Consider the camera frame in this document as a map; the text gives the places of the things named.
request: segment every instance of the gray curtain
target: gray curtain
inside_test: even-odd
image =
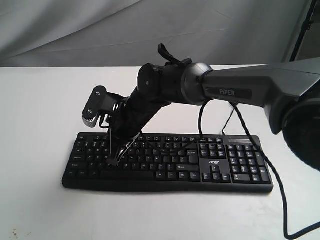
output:
[[[310,0],[29,0],[42,3],[27,27],[0,18],[0,67],[266,64],[291,54]],[[14,37],[1,38],[3,28]]]

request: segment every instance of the black strap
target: black strap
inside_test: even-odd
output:
[[[160,43],[158,46],[158,53],[166,60],[168,60],[169,62],[173,63],[173,64],[177,64],[180,61],[176,58],[174,58],[174,56],[172,56],[168,50],[166,49],[165,45],[163,43]]]

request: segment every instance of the white tabletop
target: white tabletop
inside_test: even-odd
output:
[[[77,134],[102,131],[87,128],[82,121],[93,88],[103,85],[112,93],[128,96],[136,86],[138,70],[0,68],[0,239],[284,239],[282,201],[274,177],[270,194],[121,194],[62,186]],[[172,104],[161,109],[144,131],[196,134],[199,109]],[[289,232],[317,222],[320,172],[297,159],[282,134],[271,133],[263,109],[246,105],[239,109],[282,177]],[[226,102],[210,102],[203,114],[203,132],[220,134],[230,111]],[[226,133],[245,134],[236,115]],[[320,230],[316,230],[302,239],[319,238]]]

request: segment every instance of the keyboard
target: keyboard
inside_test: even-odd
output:
[[[106,192],[253,192],[269,193],[274,185],[269,169],[247,136],[204,135],[175,151],[197,134],[139,136],[118,166],[107,164],[107,133],[79,133],[62,184],[68,189]],[[260,145],[259,138],[253,139]]]

